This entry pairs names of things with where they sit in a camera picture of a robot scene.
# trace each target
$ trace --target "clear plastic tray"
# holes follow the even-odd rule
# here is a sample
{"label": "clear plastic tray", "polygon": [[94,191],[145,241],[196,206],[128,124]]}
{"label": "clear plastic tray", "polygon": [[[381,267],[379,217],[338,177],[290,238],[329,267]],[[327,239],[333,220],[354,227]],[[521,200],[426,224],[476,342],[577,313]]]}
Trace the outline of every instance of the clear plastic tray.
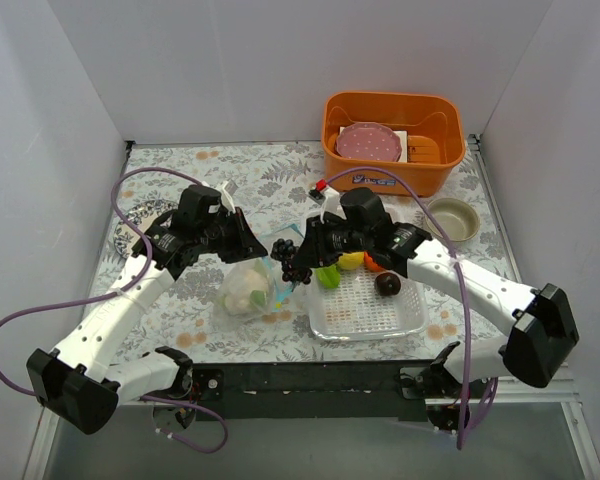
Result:
{"label": "clear plastic tray", "polygon": [[[394,221],[401,219],[395,207],[387,205],[385,210]],[[310,212],[307,218],[319,213]],[[377,273],[364,266],[340,273],[338,288],[326,289],[316,279],[309,285],[309,319],[317,337],[339,341],[402,337],[423,330],[429,322],[419,283],[400,277],[400,293],[380,297],[374,285]]]}

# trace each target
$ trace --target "pink bowl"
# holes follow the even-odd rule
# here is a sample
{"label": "pink bowl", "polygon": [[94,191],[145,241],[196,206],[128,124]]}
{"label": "pink bowl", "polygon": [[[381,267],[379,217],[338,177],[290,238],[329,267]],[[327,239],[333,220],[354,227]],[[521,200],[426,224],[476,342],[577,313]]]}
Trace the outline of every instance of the pink bowl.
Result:
{"label": "pink bowl", "polygon": [[379,123],[354,123],[336,139],[336,151],[344,158],[397,162],[402,154],[400,138]]}

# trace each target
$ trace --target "box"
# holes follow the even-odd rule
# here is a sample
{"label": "box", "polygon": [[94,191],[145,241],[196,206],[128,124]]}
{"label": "box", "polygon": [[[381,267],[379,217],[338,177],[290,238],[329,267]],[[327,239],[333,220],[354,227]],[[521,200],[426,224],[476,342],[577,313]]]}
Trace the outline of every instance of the box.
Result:
{"label": "box", "polygon": [[[407,162],[343,158],[336,152],[340,127],[377,122],[408,133]],[[322,147],[327,179],[354,167],[388,170],[407,182],[419,196],[429,197],[444,184],[465,154],[462,122],[456,107],[442,97],[408,93],[340,92],[324,109]],[[331,186],[346,191],[365,186],[377,193],[408,195],[395,179],[373,171],[349,173]]]}

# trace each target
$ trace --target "white wall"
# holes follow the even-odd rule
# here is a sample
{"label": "white wall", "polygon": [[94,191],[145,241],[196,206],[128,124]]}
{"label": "white wall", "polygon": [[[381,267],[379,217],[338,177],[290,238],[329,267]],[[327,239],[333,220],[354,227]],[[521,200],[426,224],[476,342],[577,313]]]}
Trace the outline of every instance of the white wall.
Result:
{"label": "white wall", "polygon": [[480,133],[550,0],[49,0],[139,143],[317,139],[348,89],[455,102]]}
{"label": "white wall", "polygon": [[[0,0],[0,318],[83,297],[124,144],[45,0]],[[16,320],[0,365],[30,387],[29,354],[79,309]],[[0,382],[0,479],[21,478],[40,407]]]}
{"label": "white wall", "polygon": [[570,364],[600,455],[600,0],[553,2],[484,146],[525,280],[570,296]]}

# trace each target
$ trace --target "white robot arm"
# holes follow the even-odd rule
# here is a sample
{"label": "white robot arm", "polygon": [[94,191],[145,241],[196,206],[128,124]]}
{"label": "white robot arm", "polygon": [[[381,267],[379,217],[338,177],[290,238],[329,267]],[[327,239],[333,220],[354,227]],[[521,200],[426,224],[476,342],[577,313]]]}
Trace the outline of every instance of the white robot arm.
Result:
{"label": "white robot arm", "polygon": [[193,363],[175,349],[160,347],[121,365],[111,361],[142,315],[199,255],[216,254],[225,263],[267,255],[225,187],[191,185],[184,190],[178,209],[145,232],[153,255],[142,279],[121,290],[147,261],[146,247],[138,241],[110,288],[118,295],[98,305],[50,353],[38,349],[29,357],[27,370],[42,405],[93,433],[129,400],[153,391],[181,398],[191,390]]}
{"label": "white robot arm", "polygon": [[[294,272],[331,265],[342,253],[366,251],[380,266],[460,300],[454,269],[460,263],[469,305],[502,333],[472,344],[470,382],[514,375],[528,385],[545,387],[578,342],[567,297],[554,285],[538,290],[468,260],[451,258],[428,232],[394,223],[380,197],[368,188],[356,188],[340,197],[345,218],[334,213],[338,205],[324,182],[310,195],[319,203],[324,201],[330,211],[307,220],[302,245],[286,259]],[[458,387],[462,383],[464,349],[457,346],[458,342],[445,348],[433,362],[427,373],[439,377],[435,381]]]}

